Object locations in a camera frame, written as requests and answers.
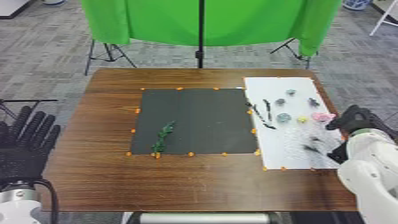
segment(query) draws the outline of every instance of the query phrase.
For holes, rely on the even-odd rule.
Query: white sheet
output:
[[[263,99],[272,105],[272,125],[278,130],[263,126],[262,120],[253,113],[253,121],[256,127],[258,144],[263,156],[263,165],[267,169],[331,169],[338,168],[338,163],[326,156],[342,144],[340,131],[327,131],[326,124],[313,120],[313,112],[329,113],[326,103],[317,93],[313,80],[310,78],[246,78],[246,94],[253,104],[269,121],[267,106]],[[295,89],[295,96],[288,96],[286,90]],[[276,105],[276,100],[286,100],[285,106]],[[320,106],[311,107],[308,99],[317,99]],[[288,113],[292,121],[286,124],[278,123],[278,114]],[[310,121],[302,124],[297,117],[306,116]],[[317,148],[320,153],[304,149],[304,145]]]

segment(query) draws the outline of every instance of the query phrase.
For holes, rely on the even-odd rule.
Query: orange marker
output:
[[[260,149],[256,150],[255,155],[256,155],[256,156],[262,155],[262,150],[260,150]]]

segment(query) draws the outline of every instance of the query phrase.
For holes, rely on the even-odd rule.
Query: black glove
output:
[[[54,125],[56,116],[47,116],[43,111],[29,122],[31,113],[32,108],[25,106],[13,126],[0,122],[0,184],[43,178],[61,126]]]
[[[366,108],[352,105],[342,115],[334,118],[327,125],[327,130],[342,129],[342,131],[352,134],[363,128],[375,128],[374,118],[377,115],[370,112]]]
[[[327,125],[327,130],[338,129],[349,134],[363,128],[375,128],[382,130],[390,137],[397,139],[398,132],[384,124],[382,119],[372,113],[370,109],[361,108],[358,105],[352,105],[340,118],[334,118]]]

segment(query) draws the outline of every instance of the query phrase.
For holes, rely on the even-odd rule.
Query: green backdrop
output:
[[[301,40],[301,54],[318,50],[342,0],[207,0],[205,45]],[[130,38],[198,45],[199,0],[82,0],[93,38]]]

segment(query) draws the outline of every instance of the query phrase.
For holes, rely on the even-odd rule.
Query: wooden table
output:
[[[141,88],[235,88],[244,76],[311,77],[288,69],[102,69],[68,124],[45,177],[61,211],[356,210],[336,171],[263,171],[255,154],[127,156]],[[45,208],[50,208],[48,196]]]

